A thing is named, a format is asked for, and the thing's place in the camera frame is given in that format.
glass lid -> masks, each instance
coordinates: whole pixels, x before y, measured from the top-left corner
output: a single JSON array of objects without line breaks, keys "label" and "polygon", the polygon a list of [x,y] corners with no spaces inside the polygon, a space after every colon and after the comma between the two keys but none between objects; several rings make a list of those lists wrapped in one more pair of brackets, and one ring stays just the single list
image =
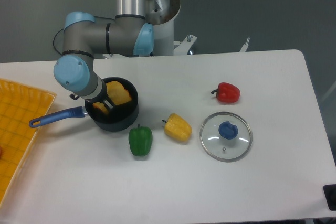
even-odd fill
[{"label": "glass lid", "polygon": [[246,121],[230,112],[208,116],[199,133],[204,150],[223,162],[243,158],[252,145],[252,131]]}]

yellow food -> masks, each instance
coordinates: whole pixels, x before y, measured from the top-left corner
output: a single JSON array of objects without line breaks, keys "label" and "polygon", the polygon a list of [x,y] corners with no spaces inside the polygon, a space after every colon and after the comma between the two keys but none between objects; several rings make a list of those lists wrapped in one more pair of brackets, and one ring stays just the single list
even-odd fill
[{"label": "yellow food", "polygon": [[[124,88],[124,86],[118,81],[111,81],[106,83],[107,95],[115,105],[121,105],[132,101],[130,93]],[[109,114],[109,111],[105,108],[101,102],[95,102],[93,107],[101,110],[105,115]]]},{"label": "yellow food", "polygon": [[164,127],[164,133],[181,142],[187,141],[192,131],[191,126],[175,113],[169,116]]}]

blue handle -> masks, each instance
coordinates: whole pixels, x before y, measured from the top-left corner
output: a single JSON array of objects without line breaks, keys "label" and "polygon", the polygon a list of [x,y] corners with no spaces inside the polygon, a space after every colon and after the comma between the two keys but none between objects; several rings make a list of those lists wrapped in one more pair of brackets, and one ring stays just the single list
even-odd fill
[{"label": "blue handle", "polygon": [[66,110],[61,110],[49,115],[41,116],[40,118],[32,119],[29,122],[29,127],[37,128],[49,123],[54,123],[56,121],[65,119],[65,118],[83,118],[85,114],[83,112],[83,107],[69,108]]}]

yellow tray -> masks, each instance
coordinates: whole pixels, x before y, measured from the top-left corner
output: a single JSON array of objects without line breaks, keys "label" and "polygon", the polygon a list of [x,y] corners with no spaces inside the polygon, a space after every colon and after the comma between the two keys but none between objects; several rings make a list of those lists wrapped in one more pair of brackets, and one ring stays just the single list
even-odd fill
[{"label": "yellow tray", "polygon": [[0,79],[0,206],[34,143],[31,119],[45,115],[55,93]]}]

black pot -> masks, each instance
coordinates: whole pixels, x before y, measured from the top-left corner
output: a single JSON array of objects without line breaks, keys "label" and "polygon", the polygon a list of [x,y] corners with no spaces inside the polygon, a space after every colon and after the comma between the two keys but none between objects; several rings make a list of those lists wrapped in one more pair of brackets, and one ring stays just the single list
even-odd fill
[{"label": "black pot", "polygon": [[132,83],[128,80],[119,77],[109,77],[103,79],[105,83],[117,81],[130,92],[132,101],[125,104],[115,106],[112,111],[105,115],[95,109],[92,103],[85,101],[85,109],[89,116],[94,120],[96,125],[106,131],[117,132],[122,131],[134,123],[139,114],[138,92]]},{"label": "black pot", "polygon": [[119,77],[109,77],[103,79],[103,81],[105,83],[111,81],[121,83],[130,93],[132,101],[114,106],[108,115],[105,115],[99,109],[95,109],[92,103],[85,101],[85,109],[80,106],[41,116],[40,118],[32,119],[29,122],[29,126],[36,128],[65,118],[83,118],[89,115],[96,125],[103,130],[117,132],[128,128],[137,119],[139,114],[138,92],[136,88],[128,80]]}]

